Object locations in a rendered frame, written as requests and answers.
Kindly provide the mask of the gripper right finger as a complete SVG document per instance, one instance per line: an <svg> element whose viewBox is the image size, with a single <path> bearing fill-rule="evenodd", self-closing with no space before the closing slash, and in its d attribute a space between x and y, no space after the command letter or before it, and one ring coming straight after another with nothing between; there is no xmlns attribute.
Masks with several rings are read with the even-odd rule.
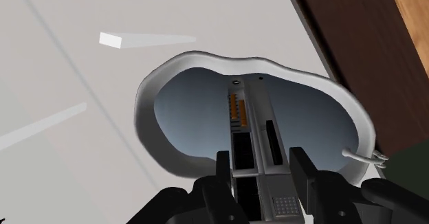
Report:
<svg viewBox="0 0 429 224"><path fill-rule="evenodd" d="M387 179L353 186L338 172L318 170L301 147L289 149L289 167L314 224L429 224L429 200Z"/></svg>

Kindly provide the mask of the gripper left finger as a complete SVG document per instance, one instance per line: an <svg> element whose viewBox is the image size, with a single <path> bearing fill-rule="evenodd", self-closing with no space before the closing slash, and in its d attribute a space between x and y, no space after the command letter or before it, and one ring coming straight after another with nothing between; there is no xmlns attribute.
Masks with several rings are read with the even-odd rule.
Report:
<svg viewBox="0 0 429 224"><path fill-rule="evenodd" d="M192 191L160 190L126 224L250 224L231 192L230 154L219 151L216 173L195 180Z"/></svg>

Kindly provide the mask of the grey remote control orange buttons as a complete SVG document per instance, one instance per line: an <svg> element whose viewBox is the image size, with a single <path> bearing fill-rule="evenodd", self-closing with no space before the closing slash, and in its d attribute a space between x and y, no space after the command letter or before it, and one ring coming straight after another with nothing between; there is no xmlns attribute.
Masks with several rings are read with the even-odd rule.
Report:
<svg viewBox="0 0 429 224"><path fill-rule="evenodd" d="M261 76L228 83L232 187L250 224L305 224Z"/></svg>

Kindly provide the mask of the silver tap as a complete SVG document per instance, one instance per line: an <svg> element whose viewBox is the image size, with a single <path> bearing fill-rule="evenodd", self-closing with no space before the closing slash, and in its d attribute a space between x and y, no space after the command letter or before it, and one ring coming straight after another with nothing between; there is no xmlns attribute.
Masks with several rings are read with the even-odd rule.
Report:
<svg viewBox="0 0 429 224"><path fill-rule="evenodd" d="M378 150L374 150L371 153L371 157L364 157L364 156L358 155L356 153L352 153L349 148L343 148L342 149L342 155L344 157L349 157L351 159L354 159L354 160L357 160L357 161L360 161L363 163L373 164L374 166L381 168L381 169L386 168L385 162L389 160L389 158L387 156L381 154L381 152L379 152Z"/></svg>

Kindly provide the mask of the dark brown wooden cabinet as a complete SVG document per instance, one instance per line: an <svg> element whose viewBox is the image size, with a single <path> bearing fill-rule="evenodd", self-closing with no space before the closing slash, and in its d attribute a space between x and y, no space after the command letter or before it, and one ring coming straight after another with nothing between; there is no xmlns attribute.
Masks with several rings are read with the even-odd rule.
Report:
<svg viewBox="0 0 429 224"><path fill-rule="evenodd" d="M388 156L429 149L429 77L394 0L296 0Z"/></svg>

